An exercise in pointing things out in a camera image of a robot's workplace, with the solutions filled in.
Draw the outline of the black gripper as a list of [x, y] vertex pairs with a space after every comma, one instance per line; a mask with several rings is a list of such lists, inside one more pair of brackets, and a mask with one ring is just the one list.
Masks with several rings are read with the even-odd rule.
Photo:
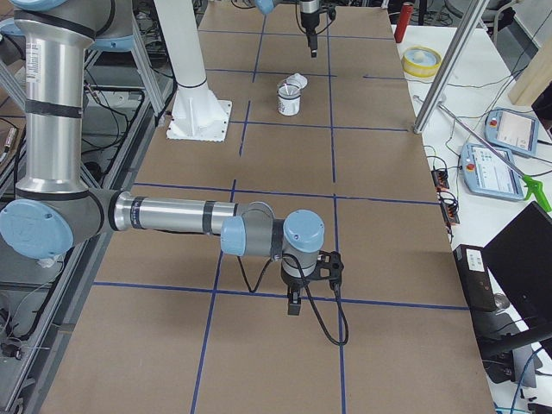
[[311, 58], [317, 57], [318, 40], [317, 40], [317, 27], [320, 24], [319, 13], [300, 12], [300, 25], [304, 30], [307, 37], [308, 48], [310, 49]]
[[298, 316], [301, 311], [301, 291], [305, 287], [305, 282], [301, 277], [294, 277], [285, 270], [280, 272], [280, 276], [287, 285], [287, 315]]

